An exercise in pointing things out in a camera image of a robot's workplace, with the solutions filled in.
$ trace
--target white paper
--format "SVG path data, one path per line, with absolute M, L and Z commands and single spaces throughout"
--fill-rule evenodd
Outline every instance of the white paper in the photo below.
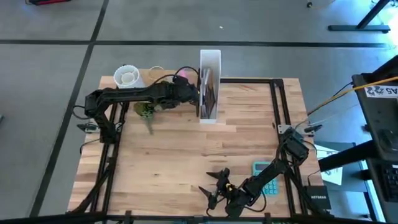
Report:
M 365 93 L 371 98 L 397 98 L 398 86 L 369 86 L 365 88 Z
M 329 148 L 326 148 L 323 146 L 315 145 L 315 147 L 317 147 L 317 149 L 318 149 L 318 154 L 317 154 L 318 160 L 323 159 L 328 156 L 331 156 L 331 155 L 334 155 L 336 153 L 339 153 L 339 151 L 329 149 Z M 341 185 L 341 180 L 343 178 L 343 168 L 339 167 L 336 169 L 322 172 L 321 176 L 322 176 L 322 179 L 327 182 Z

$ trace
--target calculator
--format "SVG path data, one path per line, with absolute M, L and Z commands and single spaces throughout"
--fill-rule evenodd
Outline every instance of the calculator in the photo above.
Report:
M 266 161 L 256 161 L 253 163 L 253 175 L 259 175 L 261 171 L 263 171 L 270 162 Z M 275 178 L 272 181 L 268 182 L 263 188 L 262 192 L 265 195 L 277 195 L 279 193 L 278 180 Z

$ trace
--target yellow cable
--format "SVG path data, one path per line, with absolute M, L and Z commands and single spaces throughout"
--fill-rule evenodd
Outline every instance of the yellow cable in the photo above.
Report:
M 366 88 L 366 87 L 369 87 L 369 86 L 378 85 L 378 84 L 382 84 L 382 83 L 386 83 L 386 82 L 391 82 L 391 81 L 394 81 L 394 80 L 398 80 L 398 77 L 387 78 L 385 80 L 372 82 L 372 83 L 369 83 L 369 84 L 366 84 L 366 85 L 357 86 L 355 88 L 351 88 L 349 90 L 343 91 L 343 92 L 341 92 L 341 93 L 339 93 L 339 94 L 337 94 L 335 96 L 332 96 L 331 98 L 329 98 L 329 100 L 326 100 L 325 102 L 321 103 L 320 105 L 318 105 L 316 108 L 312 109 L 307 114 L 308 115 L 312 114 L 313 112 L 315 112 L 317 109 L 321 108 L 322 106 L 325 106 L 326 104 L 332 102 L 333 100 L 335 100 L 335 99 L 337 99 L 337 98 L 339 98 L 339 97 L 341 97 L 341 96 L 343 96 L 343 95 L 345 95 L 345 94 L 347 94 L 347 93 L 349 93 L 351 91 L 360 90 L 362 88 Z

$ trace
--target wood grain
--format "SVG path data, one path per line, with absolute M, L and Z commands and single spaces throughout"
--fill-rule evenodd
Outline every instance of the wood grain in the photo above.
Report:
M 149 84 L 161 75 L 174 71 L 140 70 Z M 187 73 L 195 83 L 196 76 Z M 285 92 L 292 122 L 304 120 L 306 115 L 299 80 L 285 78 Z M 112 77 L 102 77 L 100 88 L 114 87 Z M 271 161 L 278 145 L 273 128 L 274 110 L 268 84 L 222 83 L 220 88 L 219 119 L 216 124 L 199 124 L 195 108 L 183 104 L 173 110 L 156 114 L 151 136 L 143 120 L 130 109 L 123 128 L 119 157 L 109 205 L 109 214 L 135 215 L 206 215 L 207 201 L 198 186 L 215 190 L 216 180 L 207 171 L 231 169 L 231 181 L 239 185 L 252 174 L 254 161 Z M 282 107 L 279 108 L 283 119 Z M 89 134 L 86 141 L 98 135 Z M 88 144 L 83 149 L 68 206 L 74 209 L 87 195 L 96 179 L 102 144 Z M 319 169 L 314 150 L 300 167 L 302 179 Z M 267 208 L 273 217 L 288 217 L 289 209 L 282 175 L 279 194 L 267 197 Z M 320 174 L 311 176 L 312 184 L 322 184 Z M 100 209 L 101 193 L 98 208 Z M 260 198 L 253 206 L 260 209 Z M 299 210 L 295 193 L 295 207 Z M 225 202 L 210 211 L 225 216 Z M 244 217 L 261 217 L 261 213 L 245 210 Z

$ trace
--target gray floor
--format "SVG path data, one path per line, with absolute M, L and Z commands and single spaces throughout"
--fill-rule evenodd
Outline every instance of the gray floor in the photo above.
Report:
M 323 4 L 325 1 L 314 1 Z M 393 44 L 392 34 L 331 33 L 329 24 L 354 24 L 369 1 L 337 0 L 325 9 L 308 10 L 293 0 L 111 0 L 100 40 L 242 40 L 285 42 L 367 42 Z M 26 6 L 3 0 L 1 39 L 89 40 L 102 1 L 72 0 Z M 379 18 L 373 21 L 380 24 Z M 305 47 L 95 46 L 78 97 L 95 90 L 100 76 L 124 63 L 139 68 L 199 66 L 200 49 L 222 51 L 225 77 L 297 77 L 310 110 L 350 82 L 353 74 L 371 72 L 397 54 L 386 49 Z M 26 217 L 39 188 L 50 151 L 72 93 L 86 46 L 0 45 L 0 219 Z M 358 104 L 354 93 L 315 113 L 312 121 Z M 84 134 L 70 120 L 41 214 L 67 207 Z M 361 143 L 364 118 L 356 106 L 325 123 L 320 141 Z

